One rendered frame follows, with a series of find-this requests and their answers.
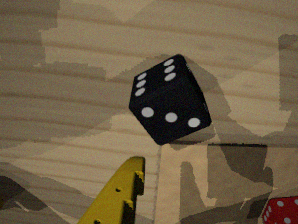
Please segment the tan flat mat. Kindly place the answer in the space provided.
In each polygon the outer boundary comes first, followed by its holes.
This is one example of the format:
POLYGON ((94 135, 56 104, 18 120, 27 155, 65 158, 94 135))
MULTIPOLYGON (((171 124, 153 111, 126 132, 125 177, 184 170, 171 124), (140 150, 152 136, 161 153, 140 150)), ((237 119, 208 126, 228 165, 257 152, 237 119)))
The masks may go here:
POLYGON ((174 140, 161 146, 154 224, 265 224, 298 196, 298 144, 174 140))

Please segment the black die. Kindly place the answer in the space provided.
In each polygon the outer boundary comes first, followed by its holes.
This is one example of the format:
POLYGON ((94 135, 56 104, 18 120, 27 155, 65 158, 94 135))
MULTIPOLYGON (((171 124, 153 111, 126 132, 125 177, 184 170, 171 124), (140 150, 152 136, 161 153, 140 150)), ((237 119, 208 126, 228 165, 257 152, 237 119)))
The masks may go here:
POLYGON ((180 54, 134 77, 128 108, 160 146, 212 122, 203 92, 180 54))

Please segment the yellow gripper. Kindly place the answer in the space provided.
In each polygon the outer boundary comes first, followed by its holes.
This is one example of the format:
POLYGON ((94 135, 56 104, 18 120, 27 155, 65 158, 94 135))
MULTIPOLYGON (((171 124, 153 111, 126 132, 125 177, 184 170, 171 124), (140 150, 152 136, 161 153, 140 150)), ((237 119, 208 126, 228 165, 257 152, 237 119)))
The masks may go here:
POLYGON ((137 195, 144 195, 145 158, 127 159, 77 224, 135 224, 137 195))

